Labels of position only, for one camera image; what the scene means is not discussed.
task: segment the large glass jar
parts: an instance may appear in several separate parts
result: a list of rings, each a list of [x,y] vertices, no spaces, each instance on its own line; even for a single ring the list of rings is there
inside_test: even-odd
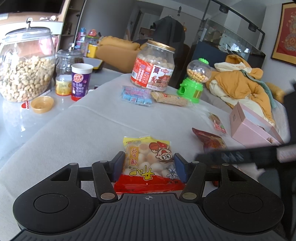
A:
[[[170,46],[148,40],[135,61],[132,83],[154,91],[165,91],[175,68],[174,52]]]
[[[0,45],[0,93],[10,102],[24,102],[49,86],[55,49],[49,28],[27,27],[7,33]]]
[[[83,53],[73,49],[74,44],[69,44],[69,49],[59,50],[56,56],[56,94],[60,96],[71,95],[72,77],[71,65],[83,63]]]

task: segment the small snack packet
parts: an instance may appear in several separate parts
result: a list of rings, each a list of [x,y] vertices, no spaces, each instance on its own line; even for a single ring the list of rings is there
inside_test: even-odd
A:
[[[225,130],[224,126],[222,125],[222,123],[221,123],[218,116],[216,116],[213,113],[209,112],[209,119],[214,123],[214,128],[217,131],[220,131],[220,132],[226,134],[226,130]]]
[[[195,128],[192,128],[192,131],[200,141],[204,143],[204,151],[205,153],[210,152],[216,149],[224,149],[227,148],[225,142],[220,136],[214,135],[212,133],[208,133],[205,131],[200,131]]]
[[[149,89],[141,89],[132,86],[123,86],[121,97],[124,101],[128,101],[130,103],[151,106],[151,90]]]
[[[189,102],[187,99],[182,98],[180,96],[170,95],[170,94],[165,94],[160,92],[152,92],[151,96],[156,102],[173,104],[173,105],[178,105],[183,107],[187,106]]]
[[[155,193],[183,190],[170,150],[170,142],[152,137],[123,139],[126,158],[117,193]]]

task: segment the framed painting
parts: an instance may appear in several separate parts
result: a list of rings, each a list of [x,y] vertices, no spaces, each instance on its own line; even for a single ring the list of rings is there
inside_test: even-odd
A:
[[[284,3],[271,58],[296,66],[296,4]]]

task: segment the jar label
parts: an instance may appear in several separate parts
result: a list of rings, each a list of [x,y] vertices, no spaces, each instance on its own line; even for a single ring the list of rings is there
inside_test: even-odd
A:
[[[173,69],[160,67],[137,58],[131,80],[148,89],[164,91],[168,86],[173,71]]]
[[[56,80],[56,94],[57,95],[70,95],[72,93],[72,81],[59,81]]]

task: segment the pink gift box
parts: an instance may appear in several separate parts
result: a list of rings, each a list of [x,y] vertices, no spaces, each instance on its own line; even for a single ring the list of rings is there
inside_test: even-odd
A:
[[[230,116],[231,137],[245,147],[283,144],[283,140],[262,117],[239,102]]]

